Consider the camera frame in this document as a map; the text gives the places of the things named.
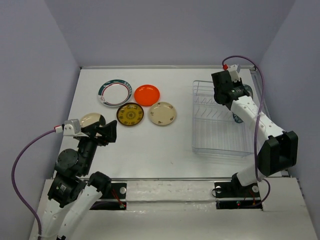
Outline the beige plate black blot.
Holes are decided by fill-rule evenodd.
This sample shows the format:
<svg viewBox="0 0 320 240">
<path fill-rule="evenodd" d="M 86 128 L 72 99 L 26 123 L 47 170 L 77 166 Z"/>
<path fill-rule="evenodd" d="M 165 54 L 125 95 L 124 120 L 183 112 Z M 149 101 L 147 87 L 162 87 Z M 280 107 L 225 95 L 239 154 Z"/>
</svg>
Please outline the beige plate black blot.
<svg viewBox="0 0 320 240">
<path fill-rule="evenodd" d="M 80 120 L 80 127 L 85 128 L 94 123 L 99 123 L 100 113 L 92 112 L 84 115 Z"/>
</svg>

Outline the white plate teal lettered rim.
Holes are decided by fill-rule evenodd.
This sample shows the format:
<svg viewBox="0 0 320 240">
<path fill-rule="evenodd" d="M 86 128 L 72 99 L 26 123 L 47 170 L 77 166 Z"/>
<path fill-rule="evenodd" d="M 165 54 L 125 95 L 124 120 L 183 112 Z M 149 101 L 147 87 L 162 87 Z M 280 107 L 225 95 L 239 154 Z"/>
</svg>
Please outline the white plate teal lettered rim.
<svg viewBox="0 0 320 240">
<path fill-rule="evenodd" d="M 253 94 L 252 88 L 247 84 L 244 84 L 243 87 L 244 87 L 244 92 L 247 93 L 248 96 L 253 98 L 254 94 Z"/>
</svg>

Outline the yellow brown patterned plate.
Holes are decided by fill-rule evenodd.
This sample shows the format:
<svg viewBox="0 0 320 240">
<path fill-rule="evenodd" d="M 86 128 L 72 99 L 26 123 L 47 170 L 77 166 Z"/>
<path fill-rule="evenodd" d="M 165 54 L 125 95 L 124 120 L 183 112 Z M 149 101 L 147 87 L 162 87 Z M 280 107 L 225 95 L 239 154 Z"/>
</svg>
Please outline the yellow brown patterned plate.
<svg viewBox="0 0 320 240">
<path fill-rule="evenodd" d="M 138 103 L 128 102 L 119 107 L 116 118 L 120 124 L 133 127 L 143 120 L 144 115 L 144 110 Z"/>
</svg>

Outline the orange plate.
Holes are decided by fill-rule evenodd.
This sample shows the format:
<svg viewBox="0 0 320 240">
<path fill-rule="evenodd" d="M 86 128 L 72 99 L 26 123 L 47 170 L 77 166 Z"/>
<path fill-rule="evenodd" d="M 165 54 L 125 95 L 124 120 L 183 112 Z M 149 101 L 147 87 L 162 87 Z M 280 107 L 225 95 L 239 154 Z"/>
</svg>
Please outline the orange plate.
<svg viewBox="0 0 320 240">
<path fill-rule="evenodd" d="M 160 91 L 154 85 L 144 84 L 135 90 L 134 99 L 141 106 L 152 106 L 160 99 Z"/>
</svg>

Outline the cream floral plate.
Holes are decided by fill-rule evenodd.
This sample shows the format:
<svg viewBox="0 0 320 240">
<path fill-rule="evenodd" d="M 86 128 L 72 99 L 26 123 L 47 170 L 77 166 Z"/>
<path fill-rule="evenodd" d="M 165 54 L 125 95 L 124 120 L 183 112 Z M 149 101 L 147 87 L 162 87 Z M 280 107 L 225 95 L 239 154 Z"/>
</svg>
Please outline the cream floral plate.
<svg viewBox="0 0 320 240">
<path fill-rule="evenodd" d="M 148 111 L 149 120 L 158 126 L 167 126 L 177 118 L 175 107 L 168 102 L 160 101 L 153 104 Z"/>
</svg>

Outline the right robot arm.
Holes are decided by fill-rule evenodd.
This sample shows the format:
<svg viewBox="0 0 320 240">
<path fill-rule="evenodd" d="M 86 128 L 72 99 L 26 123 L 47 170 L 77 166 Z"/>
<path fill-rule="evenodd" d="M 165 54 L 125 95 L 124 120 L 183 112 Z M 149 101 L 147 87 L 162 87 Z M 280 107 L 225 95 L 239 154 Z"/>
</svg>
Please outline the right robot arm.
<svg viewBox="0 0 320 240">
<path fill-rule="evenodd" d="M 296 165 L 299 138 L 260 111 L 237 71 L 224 70 L 211 77 L 214 100 L 237 115 L 254 133 L 254 163 L 235 173 L 230 182 L 231 192 L 242 196 L 249 185 Z"/>
</svg>

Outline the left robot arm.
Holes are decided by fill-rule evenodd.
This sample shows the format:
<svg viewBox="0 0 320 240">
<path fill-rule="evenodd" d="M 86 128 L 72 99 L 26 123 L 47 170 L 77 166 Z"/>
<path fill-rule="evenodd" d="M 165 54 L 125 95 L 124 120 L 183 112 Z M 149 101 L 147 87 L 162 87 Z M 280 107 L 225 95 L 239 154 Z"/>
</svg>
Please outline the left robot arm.
<svg viewBox="0 0 320 240">
<path fill-rule="evenodd" d="M 48 200 L 41 218 L 39 240 L 69 240 L 84 215 L 99 198 L 110 194 L 112 180 L 97 171 L 88 181 L 81 178 L 89 174 L 98 147 L 115 143 L 116 120 L 106 122 L 102 115 L 94 121 L 81 124 L 79 119 L 66 120 L 55 127 L 56 133 L 78 141 L 77 149 L 60 152 L 54 170 L 56 172 L 48 191 Z"/>
</svg>

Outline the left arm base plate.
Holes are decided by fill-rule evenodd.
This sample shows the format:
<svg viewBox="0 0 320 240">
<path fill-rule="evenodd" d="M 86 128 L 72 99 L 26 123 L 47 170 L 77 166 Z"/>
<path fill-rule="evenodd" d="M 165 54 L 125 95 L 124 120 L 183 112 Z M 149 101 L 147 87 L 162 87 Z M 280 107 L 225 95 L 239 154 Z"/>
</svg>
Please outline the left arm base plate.
<svg viewBox="0 0 320 240">
<path fill-rule="evenodd" d="M 125 211 L 127 209 L 126 194 L 126 182 L 112 182 L 108 193 L 104 193 L 102 197 L 92 205 L 90 210 Z"/>
</svg>

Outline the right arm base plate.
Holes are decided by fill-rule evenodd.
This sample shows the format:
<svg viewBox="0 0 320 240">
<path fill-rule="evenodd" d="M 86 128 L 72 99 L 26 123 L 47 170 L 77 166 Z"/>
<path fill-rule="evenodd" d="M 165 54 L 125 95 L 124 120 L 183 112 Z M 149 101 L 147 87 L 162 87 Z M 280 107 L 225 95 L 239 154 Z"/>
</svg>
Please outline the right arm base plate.
<svg viewBox="0 0 320 240">
<path fill-rule="evenodd" d="M 214 183 L 211 195 L 217 210 L 263 209 L 257 183 L 234 190 L 230 182 L 218 181 Z"/>
</svg>

